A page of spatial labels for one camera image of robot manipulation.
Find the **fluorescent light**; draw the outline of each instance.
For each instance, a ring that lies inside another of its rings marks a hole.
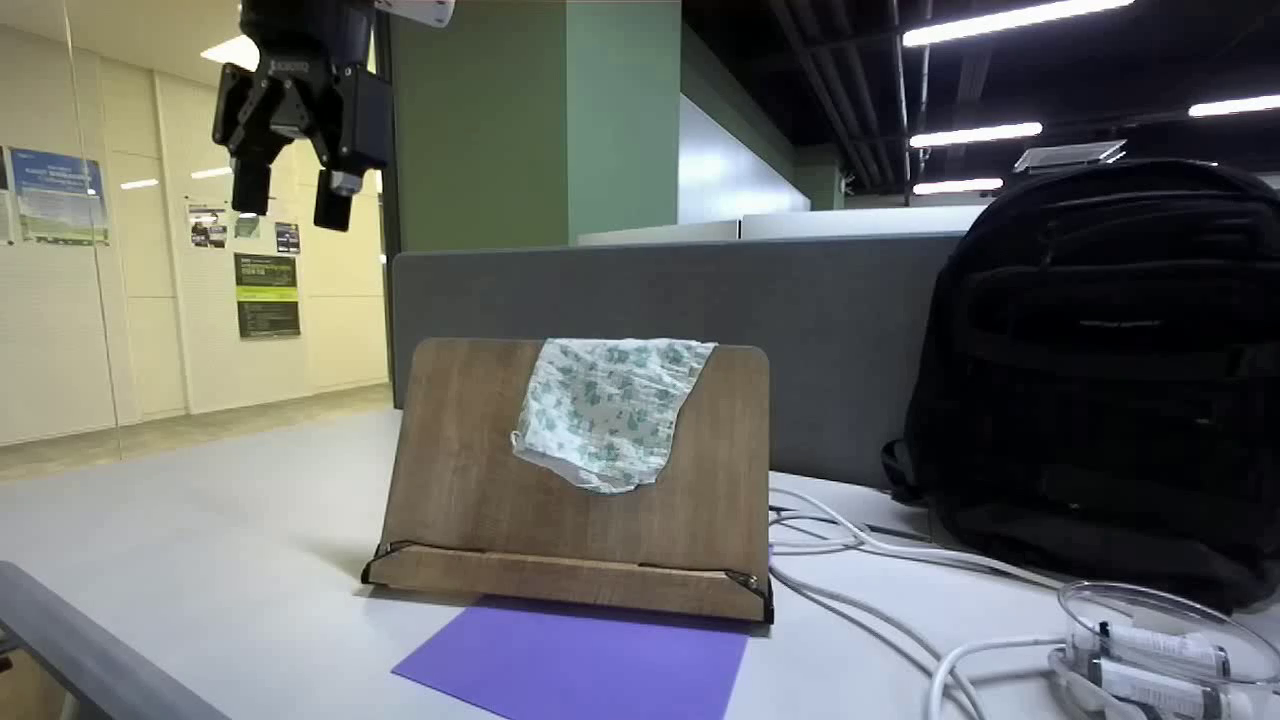
[[[1023,142],[1040,137],[1045,123],[988,123],[988,130],[955,130],[955,131],[921,131],[913,137],[913,148],[949,148],[949,145],[1001,145],[1001,142]]]
[[[1187,108],[1187,117],[1242,117],[1242,112],[1280,112],[1280,96],[1234,96],[1234,100],[1210,100],[1210,104]]]
[[[1130,0],[1054,0],[1054,6],[992,12],[992,18],[968,18],[968,22],[952,22],[952,24],[922,24],[903,36],[903,47],[952,45],[952,42],[992,36],[992,32],[1011,32],[1011,28],[1030,28],[1030,24],[1054,24],[1054,22],[1096,18],[1096,12],[1113,12],[1113,7],[1129,7],[1129,6]]]
[[[140,175],[140,181],[124,181],[118,188],[140,194],[140,188],[154,188],[154,186],[159,186],[154,175]]]
[[[230,42],[219,42],[212,47],[200,51],[207,65],[238,65],[248,73],[255,73],[255,45],[248,36],[230,36]]]
[[[216,181],[216,175],[230,175],[230,169],[204,169],[204,173],[193,173],[193,181]]]
[[[958,197],[958,194],[996,194],[1005,188],[1001,175],[968,175],[968,181],[930,181],[930,186],[917,186],[917,197]]]

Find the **purple mat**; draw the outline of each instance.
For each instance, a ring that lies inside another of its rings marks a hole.
[[[475,603],[395,676],[510,720],[717,720],[744,643],[735,630]]]

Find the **cloth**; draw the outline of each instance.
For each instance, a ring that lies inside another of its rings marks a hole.
[[[657,483],[712,354],[717,346],[698,341],[547,341],[510,452],[588,493]]]

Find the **wooden board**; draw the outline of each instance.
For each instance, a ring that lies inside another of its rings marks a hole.
[[[678,411],[665,478],[625,495],[578,493],[510,458],[534,354],[534,341],[415,350],[384,544],[369,579],[764,622],[764,354],[712,354]]]

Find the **white table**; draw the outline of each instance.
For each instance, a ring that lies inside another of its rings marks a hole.
[[[390,676],[458,610],[358,587],[381,537],[401,411],[181,450],[0,489],[0,560],[212,702],[227,715],[483,715]],[[913,526],[892,502],[775,478],[856,519]],[[1054,636],[1048,594],[870,555],[788,555],[791,578],[853,594],[952,650]],[[972,660],[1009,674],[1040,655]],[[775,630],[748,639],[730,720],[917,720],[922,676],[858,630],[775,587]],[[1045,682],[981,684],[1001,715],[1063,715]]]

